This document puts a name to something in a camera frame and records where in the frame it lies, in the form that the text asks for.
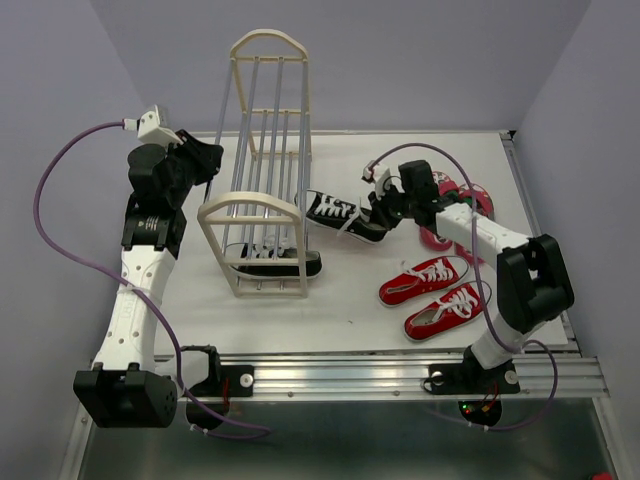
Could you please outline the beige chrome shoe shelf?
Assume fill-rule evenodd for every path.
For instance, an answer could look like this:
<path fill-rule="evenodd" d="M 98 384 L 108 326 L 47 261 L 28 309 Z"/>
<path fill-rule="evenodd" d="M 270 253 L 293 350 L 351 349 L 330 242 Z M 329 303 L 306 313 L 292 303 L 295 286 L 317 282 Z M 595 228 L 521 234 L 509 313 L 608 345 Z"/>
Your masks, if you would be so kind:
<path fill-rule="evenodd" d="M 290 35 L 255 29 L 230 49 L 223 98 L 237 99 L 240 111 L 228 191 L 213 194 L 197 220 L 236 297 L 308 295 L 308 226 L 305 206 L 295 204 L 310 186 L 312 162 L 310 56 Z M 231 266 L 232 243 L 273 242 L 296 247 L 298 278 L 251 280 Z"/>

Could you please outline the black sneaker white laces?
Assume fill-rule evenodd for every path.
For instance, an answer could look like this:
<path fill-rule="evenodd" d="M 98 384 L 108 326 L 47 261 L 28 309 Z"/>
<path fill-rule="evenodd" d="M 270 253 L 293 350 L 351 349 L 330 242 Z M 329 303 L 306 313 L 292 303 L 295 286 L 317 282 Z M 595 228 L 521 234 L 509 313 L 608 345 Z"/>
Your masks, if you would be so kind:
<path fill-rule="evenodd" d="M 227 253 L 241 262 L 231 268 L 241 278 L 251 280 L 286 280 L 298 278 L 300 273 L 300 254 L 296 247 L 273 242 L 259 245 L 249 243 L 232 243 Z"/>

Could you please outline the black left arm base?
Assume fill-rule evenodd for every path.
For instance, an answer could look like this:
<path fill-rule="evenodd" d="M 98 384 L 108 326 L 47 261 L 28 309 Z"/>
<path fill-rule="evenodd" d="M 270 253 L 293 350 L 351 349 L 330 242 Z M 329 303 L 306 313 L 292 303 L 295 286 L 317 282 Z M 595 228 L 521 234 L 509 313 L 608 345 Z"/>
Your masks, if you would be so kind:
<path fill-rule="evenodd" d="M 181 358 L 186 389 L 219 416 L 230 413 L 232 400 L 253 396 L 253 365 L 223 365 L 210 345 L 182 347 Z"/>

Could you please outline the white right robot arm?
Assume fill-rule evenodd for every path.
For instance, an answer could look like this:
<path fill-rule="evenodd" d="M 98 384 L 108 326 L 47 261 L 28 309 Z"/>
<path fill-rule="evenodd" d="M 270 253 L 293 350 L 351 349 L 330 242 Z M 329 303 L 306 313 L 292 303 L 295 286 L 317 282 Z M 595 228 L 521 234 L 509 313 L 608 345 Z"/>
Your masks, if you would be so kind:
<path fill-rule="evenodd" d="M 496 367 L 520 351 L 527 339 L 548 321 L 573 306 L 574 291 L 558 242 L 550 235 L 529 237 L 480 214 L 481 193 L 471 182 L 465 192 L 440 193 L 428 162 L 399 166 L 401 188 L 390 182 L 389 168 L 377 161 L 363 170 L 362 179 L 374 185 L 373 213 L 387 228 L 405 218 L 477 254 L 496 273 L 494 299 L 498 313 L 471 346 L 473 358 L 460 366 L 463 384 L 482 390 L 496 378 Z"/>

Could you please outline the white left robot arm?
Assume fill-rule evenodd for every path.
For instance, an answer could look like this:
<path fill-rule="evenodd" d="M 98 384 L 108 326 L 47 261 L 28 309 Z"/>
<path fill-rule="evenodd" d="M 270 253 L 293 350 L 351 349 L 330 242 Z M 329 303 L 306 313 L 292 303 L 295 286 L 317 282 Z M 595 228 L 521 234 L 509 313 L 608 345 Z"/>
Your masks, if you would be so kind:
<path fill-rule="evenodd" d="M 187 225 L 190 190 L 219 172 L 223 149 L 185 130 L 166 146 L 144 144 L 127 157 L 132 186 L 121 240 L 119 285 L 107 334 L 93 366 L 73 390 L 102 428 L 166 428 L 179 387 L 154 361 L 158 313 Z"/>

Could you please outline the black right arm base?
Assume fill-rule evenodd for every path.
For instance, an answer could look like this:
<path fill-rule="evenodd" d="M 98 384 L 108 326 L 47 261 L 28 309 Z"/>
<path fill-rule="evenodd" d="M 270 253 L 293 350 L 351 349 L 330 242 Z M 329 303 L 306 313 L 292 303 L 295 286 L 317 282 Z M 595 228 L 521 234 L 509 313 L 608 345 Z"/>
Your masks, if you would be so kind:
<path fill-rule="evenodd" d="M 435 396 L 458 396 L 462 419 L 482 427 L 497 425 L 503 411 L 503 395 L 516 395 L 521 391 L 512 361 L 489 370 L 471 360 L 432 364 L 421 387 Z"/>

